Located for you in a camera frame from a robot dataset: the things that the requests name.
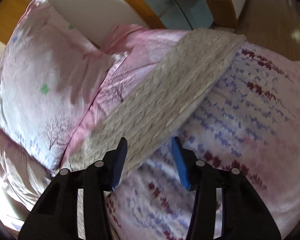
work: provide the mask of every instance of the wooden floor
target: wooden floor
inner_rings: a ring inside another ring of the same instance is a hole
[[[236,33],[290,60],[300,60],[300,5],[295,0],[247,0]]]

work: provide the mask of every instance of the cable knit pattern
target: cable knit pattern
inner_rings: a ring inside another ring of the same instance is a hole
[[[122,177],[128,176],[186,121],[244,41],[243,35],[215,30],[187,34],[63,168],[85,169],[125,137],[129,146]]]

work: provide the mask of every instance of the pillow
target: pillow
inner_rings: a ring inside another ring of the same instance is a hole
[[[139,25],[118,25],[112,30],[100,49],[108,54],[128,51],[129,56],[118,68],[112,67],[108,71],[98,95],[66,148],[62,164],[82,145],[90,131],[98,129],[187,33],[188,31],[149,30]]]
[[[47,0],[33,0],[0,60],[0,128],[57,168],[107,71],[126,56],[98,50]]]
[[[0,129],[0,178],[14,200],[32,210],[51,181],[47,169]]]

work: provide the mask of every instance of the bed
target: bed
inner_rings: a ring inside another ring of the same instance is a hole
[[[115,232],[185,239],[194,195],[178,183],[174,135],[215,168],[240,168],[282,238],[297,225],[300,62],[240,35],[139,25],[119,25],[97,49],[47,0],[31,2],[0,61],[10,196],[31,210],[61,167],[85,168],[125,136],[124,179],[106,199]]]

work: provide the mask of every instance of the green star print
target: green star print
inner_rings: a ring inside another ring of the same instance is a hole
[[[47,84],[43,84],[42,87],[40,88],[41,93],[43,94],[47,94],[49,92],[49,88],[47,86]]]

